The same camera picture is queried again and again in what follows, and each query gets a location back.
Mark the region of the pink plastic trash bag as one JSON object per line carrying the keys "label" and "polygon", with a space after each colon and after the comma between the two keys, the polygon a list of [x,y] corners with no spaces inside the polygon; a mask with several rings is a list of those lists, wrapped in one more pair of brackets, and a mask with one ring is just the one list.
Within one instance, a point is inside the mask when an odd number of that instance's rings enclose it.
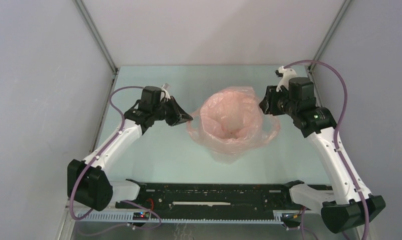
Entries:
{"label": "pink plastic trash bag", "polygon": [[210,149],[227,146],[254,150],[269,144],[281,129],[280,121],[265,115],[250,86],[232,86],[211,97],[192,113],[197,126],[186,124],[190,138]]}

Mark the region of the white trash bin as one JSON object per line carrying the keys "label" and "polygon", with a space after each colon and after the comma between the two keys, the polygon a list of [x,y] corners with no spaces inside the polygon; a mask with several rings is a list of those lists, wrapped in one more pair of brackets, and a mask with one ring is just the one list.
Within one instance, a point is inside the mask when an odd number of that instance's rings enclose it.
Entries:
{"label": "white trash bin", "polygon": [[209,148],[208,151],[216,162],[231,165],[244,157],[250,150],[222,146]]}

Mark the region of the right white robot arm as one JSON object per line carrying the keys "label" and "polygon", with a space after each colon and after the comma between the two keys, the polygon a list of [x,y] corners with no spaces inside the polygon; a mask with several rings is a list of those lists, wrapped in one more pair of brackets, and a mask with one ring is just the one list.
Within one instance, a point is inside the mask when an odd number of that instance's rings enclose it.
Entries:
{"label": "right white robot arm", "polygon": [[266,115],[288,115],[303,137],[316,149],[333,193],[313,189],[301,181],[287,184],[280,194],[286,209],[302,205],[320,214],[334,234],[370,223],[385,207],[360,179],[343,148],[337,123],[329,109],[316,106],[314,84],[307,77],[293,77],[287,85],[269,85],[259,104]]}

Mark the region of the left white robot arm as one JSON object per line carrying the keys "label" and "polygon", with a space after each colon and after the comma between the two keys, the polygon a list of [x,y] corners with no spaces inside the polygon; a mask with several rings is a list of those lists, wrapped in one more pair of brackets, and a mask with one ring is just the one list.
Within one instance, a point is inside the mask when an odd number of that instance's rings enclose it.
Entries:
{"label": "left white robot arm", "polygon": [[129,180],[112,181],[108,174],[126,149],[155,122],[174,127],[192,121],[164,87],[146,86],[141,96],[126,112],[118,111],[121,120],[112,134],[83,160],[72,160],[67,167],[67,195],[96,211],[111,202],[127,200],[134,208],[146,204],[147,195]]}

